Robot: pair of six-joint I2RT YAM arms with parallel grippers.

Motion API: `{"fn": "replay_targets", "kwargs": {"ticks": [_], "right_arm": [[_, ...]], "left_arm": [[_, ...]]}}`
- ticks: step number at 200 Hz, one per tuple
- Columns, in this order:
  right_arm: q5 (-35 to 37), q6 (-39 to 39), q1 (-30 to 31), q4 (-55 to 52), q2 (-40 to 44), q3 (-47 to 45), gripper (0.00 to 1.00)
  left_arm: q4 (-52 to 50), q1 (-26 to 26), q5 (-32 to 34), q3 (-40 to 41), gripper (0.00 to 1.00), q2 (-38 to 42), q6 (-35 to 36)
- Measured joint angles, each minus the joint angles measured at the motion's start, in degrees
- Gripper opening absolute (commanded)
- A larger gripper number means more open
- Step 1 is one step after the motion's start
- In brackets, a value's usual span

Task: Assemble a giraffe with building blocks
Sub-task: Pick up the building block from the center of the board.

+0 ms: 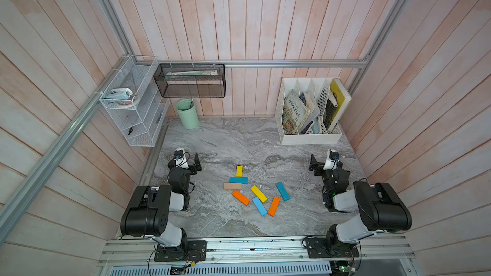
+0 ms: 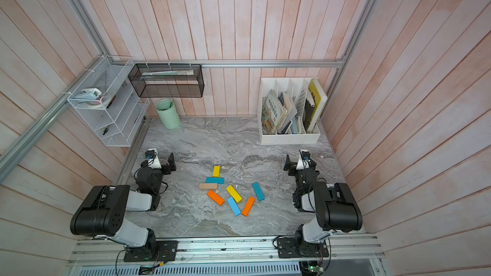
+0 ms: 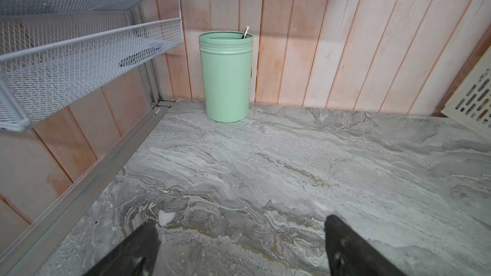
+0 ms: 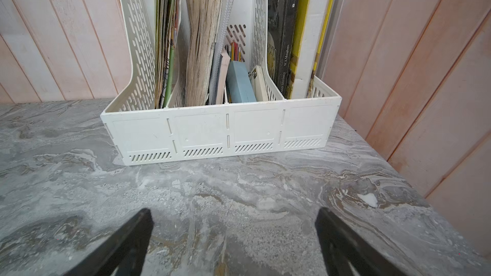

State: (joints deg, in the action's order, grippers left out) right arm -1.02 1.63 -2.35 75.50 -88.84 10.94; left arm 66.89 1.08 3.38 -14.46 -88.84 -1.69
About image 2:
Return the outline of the short yellow block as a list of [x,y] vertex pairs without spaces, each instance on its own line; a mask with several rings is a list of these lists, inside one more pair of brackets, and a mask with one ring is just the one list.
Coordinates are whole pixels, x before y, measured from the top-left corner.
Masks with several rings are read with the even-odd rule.
[[221,170],[221,166],[215,166],[212,173],[212,177],[218,178],[220,176],[220,170]]

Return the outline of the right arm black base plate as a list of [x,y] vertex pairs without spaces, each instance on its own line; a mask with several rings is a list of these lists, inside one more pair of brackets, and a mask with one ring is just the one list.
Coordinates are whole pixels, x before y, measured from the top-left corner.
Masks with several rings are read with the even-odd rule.
[[311,244],[294,237],[280,236],[274,241],[281,259],[291,258],[327,258],[329,248],[325,244]]

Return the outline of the natural wood block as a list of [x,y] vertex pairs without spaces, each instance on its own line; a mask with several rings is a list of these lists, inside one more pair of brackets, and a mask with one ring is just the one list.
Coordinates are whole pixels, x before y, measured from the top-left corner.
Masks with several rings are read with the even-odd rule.
[[218,189],[218,184],[217,183],[201,183],[199,184],[199,190],[217,190]]

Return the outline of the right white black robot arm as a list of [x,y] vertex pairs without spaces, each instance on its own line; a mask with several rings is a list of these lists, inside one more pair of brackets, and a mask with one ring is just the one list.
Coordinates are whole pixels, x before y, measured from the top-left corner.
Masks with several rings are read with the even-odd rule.
[[292,238],[276,240],[280,258],[310,258],[328,255],[326,240],[335,232],[349,233],[363,226],[362,213],[346,183],[328,184],[316,170],[310,152],[300,151],[299,160],[286,157],[283,170],[295,178],[292,194],[299,212],[312,213],[314,218],[297,229]]

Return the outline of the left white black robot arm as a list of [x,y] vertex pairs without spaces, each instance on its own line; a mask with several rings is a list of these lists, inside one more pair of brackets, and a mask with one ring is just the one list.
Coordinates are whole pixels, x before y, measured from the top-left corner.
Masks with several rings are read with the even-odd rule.
[[73,235],[122,244],[127,262],[173,257],[173,248],[158,242],[152,229],[138,226],[125,216],[126,212],[155,211],[168,189],[163,178],[176,171],[174,154],[166,164],[160,162],[155,148],[144,156],[134,173],[136,190],[130,185],[95,186],[70,221]]

